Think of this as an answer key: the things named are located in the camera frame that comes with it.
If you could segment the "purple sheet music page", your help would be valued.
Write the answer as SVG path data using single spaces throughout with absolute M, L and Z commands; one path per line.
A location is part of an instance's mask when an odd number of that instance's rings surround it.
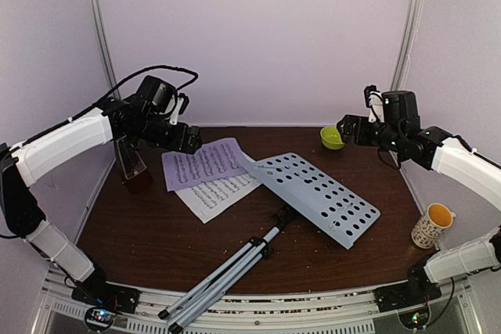
M 163 153 L 161 159 L 168 192 L 247 173 L 241 166 L 247 158 L 235 138 L 203 144 L 194 154 Z

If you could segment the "white perforated music stand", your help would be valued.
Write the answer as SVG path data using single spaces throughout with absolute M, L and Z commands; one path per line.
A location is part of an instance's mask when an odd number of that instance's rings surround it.
M 380 217 L 373 204 L 295 153 L 259 161 L 245 158 L 242 166 L 285 205 L 267 234 L 250 238 L 224 264 L 158 314 L 167 322 L 169 333 L 182 332 L 260 260 L 269 258 L 270 242 L 296 217 L 306 218 L 346 250 Z

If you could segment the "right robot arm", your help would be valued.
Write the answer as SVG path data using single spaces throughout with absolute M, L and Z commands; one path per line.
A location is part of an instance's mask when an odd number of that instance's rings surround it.
M 500 207 L 500 165 L 478 153 L 460 135 L 436 126 L 421 127 L 414 92 L 379 92 L 370 85 L 364 97 L 368 116 L 347 114 L 337 123 L 343 142 L 391 151 L 399 163 L 411 160 L 457 181 L 495 208 Z M 406 303 L 419 303 L 431 291 L 431 283 L 488 269 L 500 269 L 499 228 L 439 251 L 411 268 L 411 279 L 402 285 L 401 295 Z

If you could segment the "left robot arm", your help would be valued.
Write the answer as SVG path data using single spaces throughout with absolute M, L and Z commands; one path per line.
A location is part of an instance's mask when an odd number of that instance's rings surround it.
M 13 146 L 1 145 L 1 209 L 12 238 L 25 239 L 75 282 L 96 306 L 113 290 L 97 265 L 76 247 L 38 205 L 30 188 L 80 154 L 112 141 L 139 140 L 167 151 L 193 154 L 201 147 L 198 127 L 179 121 L 189 100 L 171 84 L 146 76 L 126 99 L 105 95 L 62 124 Z

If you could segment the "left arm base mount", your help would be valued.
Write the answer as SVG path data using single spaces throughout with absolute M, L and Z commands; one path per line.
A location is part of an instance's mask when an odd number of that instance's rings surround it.
M 73 300 L 89 305 L 84 312 L 83 321 L 93 332 L 110 329 L 119 315 L 134 314 L 139 297 L 138 289 L 113 284 L 106 284 L 101 297 L 94 297 L 78 287 L 74 287 L 71 293 Z

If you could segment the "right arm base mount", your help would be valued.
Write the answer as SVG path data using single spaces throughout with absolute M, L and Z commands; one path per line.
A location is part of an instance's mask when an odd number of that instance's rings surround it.
M 412 290 L 408 282 L 383 286 L 374 290 L 380 313 L 393 312 L 406 328 L 413 331 L 425 329 L 431 321 L 430 302 L 442 297 L 439 287 L 421 293 Z

